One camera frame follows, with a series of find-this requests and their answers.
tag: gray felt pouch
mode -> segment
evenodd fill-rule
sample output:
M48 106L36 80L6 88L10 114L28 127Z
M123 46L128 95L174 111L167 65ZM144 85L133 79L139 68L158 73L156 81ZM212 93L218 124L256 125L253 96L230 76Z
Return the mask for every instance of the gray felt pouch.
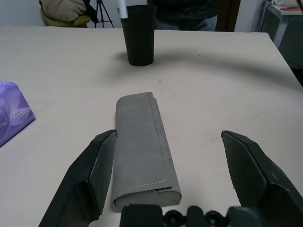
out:
M117 211L128 204L179 204L181 190L152 92L118 100L116 129L112 199Z

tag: white wall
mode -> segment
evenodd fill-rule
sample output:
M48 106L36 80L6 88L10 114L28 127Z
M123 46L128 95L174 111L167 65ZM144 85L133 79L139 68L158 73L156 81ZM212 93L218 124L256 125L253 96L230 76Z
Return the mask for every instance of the white wall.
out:
M107 9L107 12L113 21L114 27L122 27L121 26L121 21L120 21L120 16L118 14L118 0L103 0L103 3L105 5L105 8ZM90 0L91 6L96 9L96 0ZM132 5L146 5L147 0L126 0L126 4L128 6ZM103 18L104 20L107 20L107 16L105 12L103 11ZM106 22L104 24L105 27L112 27L109 22ZM94 23L90 22L88 23L88 27L94 27ZM98 23L97 27L102 27L102 23Z
M127 5L146 4L146 0L126 1ZM120 17L117 12L118 0L103 0L103 2L114 26L121 27ZM95 0L90 0L90 3L96 8ZM39 0L0 0L0 25L44 26L40 15ZM110 23L105 23L105 25L106 27L111 27Z
M254 19L259 17L262 2L263 0L241 0L235 32L252 32Z
M0 25L44 26L39 0L0 0Z

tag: yellow chair cushion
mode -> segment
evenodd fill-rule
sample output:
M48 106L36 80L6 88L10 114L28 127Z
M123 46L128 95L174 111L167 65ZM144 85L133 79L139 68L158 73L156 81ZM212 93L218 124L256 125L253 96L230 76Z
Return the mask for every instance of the yellow chair cushion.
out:
M43 20L45 21L45 23L48 26L55 26L55 27L74 27L74 26L81 26L81 25L85 25L88 22L90 22L90 17L88 16L80 16L78 17L76 20L71 21L71 22L61 22L61 21L57 21L54 19L49 18L45 12L43 11L43 9L40 9L41 15Z

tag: tissue box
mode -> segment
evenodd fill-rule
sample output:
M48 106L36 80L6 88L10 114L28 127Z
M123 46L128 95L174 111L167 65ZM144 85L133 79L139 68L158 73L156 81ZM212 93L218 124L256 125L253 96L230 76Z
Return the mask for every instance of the tissue box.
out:
M0 147L35 119L18 86L0 81Z

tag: table surface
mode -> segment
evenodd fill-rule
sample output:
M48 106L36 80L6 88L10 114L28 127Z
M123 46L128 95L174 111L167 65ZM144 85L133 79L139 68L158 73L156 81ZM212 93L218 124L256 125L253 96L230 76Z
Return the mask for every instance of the table surface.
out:
M239 205L222 130L256 141L303 194L303 89L266 34L155 31L155 61L128 64L121 29L0 27L0 79L37 120L0 148L0 226L38 226L70 164L115 127L116 101L151 91L190 205ZM119 226L111 208L90 226Z
M272 11L278 18L281 18L281 16L287 15L287 16L303 16L303 13L301 11L297 12L287 12L287 11L281 11L281 8L285 8L285 6L277 6L274 4L270 4L268 9Z

